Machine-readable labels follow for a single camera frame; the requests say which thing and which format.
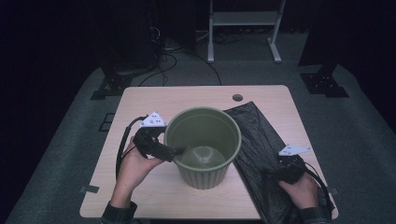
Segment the dark background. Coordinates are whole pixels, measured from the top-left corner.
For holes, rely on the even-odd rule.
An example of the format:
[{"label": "dark background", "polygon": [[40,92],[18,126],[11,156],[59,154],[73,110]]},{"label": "dark background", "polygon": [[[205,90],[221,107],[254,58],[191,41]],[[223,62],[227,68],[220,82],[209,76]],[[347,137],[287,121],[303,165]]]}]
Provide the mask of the dark background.
[{"label": "dark background", "polygon": [[[96,26],[99,19],[89,11],[98,7],[100,1],[94,2],[4,0],[0,3],[3,103],[0,222],[7,219],[21,196],[79,88],[99,67],[98,58],[108,50],[108,45],[116,49],[119,43],[127,41],[108,37],[114,35],[111,32],[122,32],[109,31],[111,23],[107,28]],[[156,6],[157,22],[163,32],[187,45],[193,45],[191,36],[195,29],[207,26],[207,0],[158,0]],[[259,0],[249,4],[224,0],[216,1],[215,9],[256,10],[274,6]],[[114,10],[109,6],[101,9]],[[310,32],[300,65],[321,64],[328,55],[333,55],[354,74],[393,130],[396,126],[395,11],[395,3],[390,0],[323,0],[320,4],[289,0],[281,24],[282,32]],[[143,36],[133,30],[129,35]],[[149,58],[152,49],[147,51]],[[132,60],[135,54],[122,57]]]}]

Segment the black plastic bag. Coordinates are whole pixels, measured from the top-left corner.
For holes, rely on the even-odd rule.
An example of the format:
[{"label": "black plastic bag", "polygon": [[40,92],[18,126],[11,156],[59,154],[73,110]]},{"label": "black plastic bag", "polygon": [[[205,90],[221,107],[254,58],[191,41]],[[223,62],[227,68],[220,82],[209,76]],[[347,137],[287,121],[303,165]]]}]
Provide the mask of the black plastic bag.
[{"label": "black plastic bag", "polygon": [[264,223],[303,223],[289,195],[266,171],[281,167],[276,156],[286,145],[260,109],[249,102],[225,112],[238,124],[242,145],[233,163]]}]

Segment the person's left hand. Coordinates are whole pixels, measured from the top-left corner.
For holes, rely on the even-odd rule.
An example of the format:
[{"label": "person's left hand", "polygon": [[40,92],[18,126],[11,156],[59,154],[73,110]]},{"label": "person's left hand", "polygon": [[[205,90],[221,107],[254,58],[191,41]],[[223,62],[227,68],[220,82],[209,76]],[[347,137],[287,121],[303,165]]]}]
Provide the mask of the person's left hand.
[{"label": "person's left hand", "polygon": [[133,139],[134,136],[131,137],[130,143],[123,153],[119,177],[110,200],[110,204],[118,208],[129,207],[134,189],[142,183],[154,167],[163,163],[157,158],[144,158],[134,146]]}]

